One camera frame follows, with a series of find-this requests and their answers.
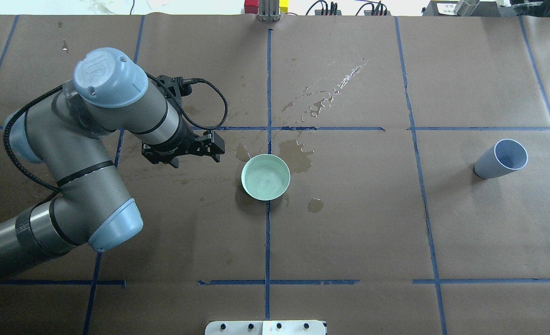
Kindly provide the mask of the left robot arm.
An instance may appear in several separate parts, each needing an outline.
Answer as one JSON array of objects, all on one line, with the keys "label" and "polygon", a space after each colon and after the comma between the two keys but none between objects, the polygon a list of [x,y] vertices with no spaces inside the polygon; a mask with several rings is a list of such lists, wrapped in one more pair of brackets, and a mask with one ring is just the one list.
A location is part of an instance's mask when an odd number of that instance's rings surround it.
[{"label": "left robot arm", "polygon": [[105,252],[143,229],[135,199],[102,138],[123,129],[141,140],[150,163],[179,166],[180,155],[219,162],[216,127],[188,117],[182,98],[202,78],[158,78],[122,51],[101,47],[75,67],[73,78],[30,102],[5,123],[11,162],[54,194],[0,223],[0,282],[88,244]]}]

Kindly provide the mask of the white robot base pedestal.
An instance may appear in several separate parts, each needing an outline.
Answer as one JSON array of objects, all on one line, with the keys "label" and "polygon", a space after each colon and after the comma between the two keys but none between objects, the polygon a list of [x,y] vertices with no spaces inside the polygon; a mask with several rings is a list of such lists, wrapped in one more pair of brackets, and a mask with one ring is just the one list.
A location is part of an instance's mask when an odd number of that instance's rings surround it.
[{"label": "white robot base pedestal", "polygon": [[205,335],[327,335],[320,320],[256,320],[210,322]]}]

